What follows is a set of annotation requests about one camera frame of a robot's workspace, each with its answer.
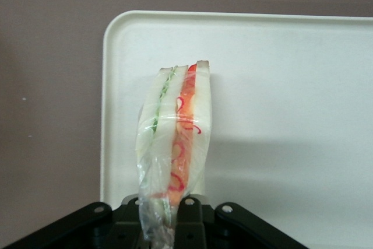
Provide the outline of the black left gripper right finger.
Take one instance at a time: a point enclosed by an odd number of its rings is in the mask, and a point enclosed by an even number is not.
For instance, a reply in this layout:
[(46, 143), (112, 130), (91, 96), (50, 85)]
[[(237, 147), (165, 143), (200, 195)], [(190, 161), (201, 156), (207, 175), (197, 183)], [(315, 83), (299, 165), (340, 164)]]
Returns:
[(174, 248), (305, 248), (239, 204), (212, 208), (196, 197), (178, 208)]

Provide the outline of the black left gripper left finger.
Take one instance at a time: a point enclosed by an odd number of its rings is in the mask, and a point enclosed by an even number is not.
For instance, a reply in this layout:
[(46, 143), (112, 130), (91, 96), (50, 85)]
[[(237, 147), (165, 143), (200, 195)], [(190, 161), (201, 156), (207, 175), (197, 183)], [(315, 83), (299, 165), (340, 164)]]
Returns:
[(6, 248), (144, 248), (137, 198), (113, 208), (93, 202)]

